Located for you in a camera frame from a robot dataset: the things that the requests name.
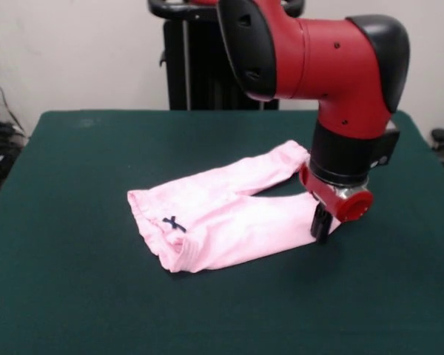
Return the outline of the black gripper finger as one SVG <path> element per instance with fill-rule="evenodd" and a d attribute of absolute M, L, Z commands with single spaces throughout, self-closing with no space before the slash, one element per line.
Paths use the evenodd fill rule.
<path fill-rule="evenodd" d="M 325 244 L 332 226 L 332 215 L 324 205 L 317 205 L 314 211 L 310 234 L 318 244 Z"/>

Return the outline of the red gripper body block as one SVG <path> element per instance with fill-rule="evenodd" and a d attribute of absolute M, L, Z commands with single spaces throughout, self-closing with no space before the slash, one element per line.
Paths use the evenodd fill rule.
<path fill-rule="evenodd" d="M 360 219 L 373 204 L 373 194 L 366 185 L 353 188 L 330 185 L 315 177 L 307 163 L 301 165 L 299 177 L 306 191 L 341 223 Z"/>

